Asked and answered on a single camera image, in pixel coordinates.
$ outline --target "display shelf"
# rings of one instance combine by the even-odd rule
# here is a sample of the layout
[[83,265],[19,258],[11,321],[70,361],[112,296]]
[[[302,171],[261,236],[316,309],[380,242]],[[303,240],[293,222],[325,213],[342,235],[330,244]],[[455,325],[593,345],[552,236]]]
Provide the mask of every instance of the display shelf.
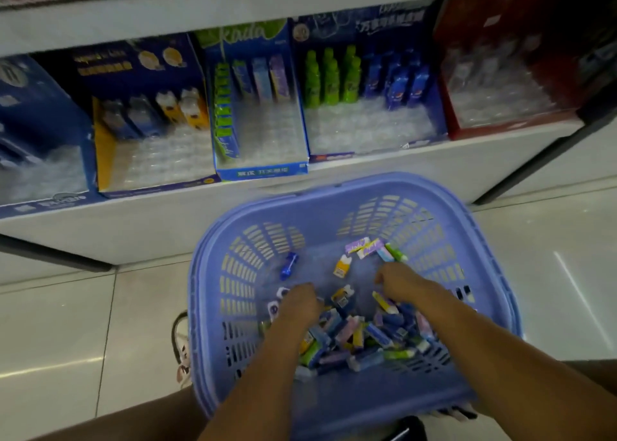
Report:
[[191,252],[208,226],[238,204],[372,174],[420,174],[471,203],[547,145],[581,126],[581,121],[565,121],[325,161],[309,165],[308,174],[300,176],[219,183],[4,219],[0,234],[119,265]]
[[0,11],[0,56],[404,0],[74,0]]

